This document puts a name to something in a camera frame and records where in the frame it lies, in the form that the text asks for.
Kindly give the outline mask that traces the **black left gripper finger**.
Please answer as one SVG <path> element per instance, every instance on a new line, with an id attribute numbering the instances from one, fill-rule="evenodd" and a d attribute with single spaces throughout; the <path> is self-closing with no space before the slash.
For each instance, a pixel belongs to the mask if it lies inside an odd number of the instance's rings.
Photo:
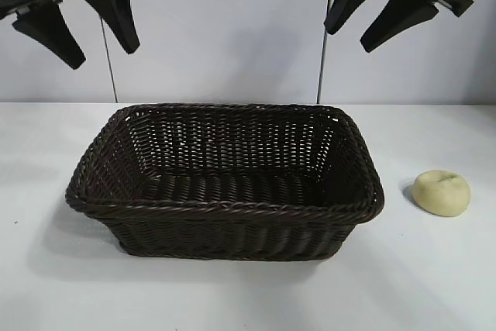
<path id="1" fill-rule="evenodd" d="M 103 19 L 127 53 L 140 46 L 131 9 L 131 0 L 85 0 Z"/>
<path id="2" fill-rule="evenodd" d="M 78 69 L 86 57 L 68 29 L 59 5 L 41 5 L 27 12 L 17 13 L 13 28 L 57 55 L 73 70 Z"/>

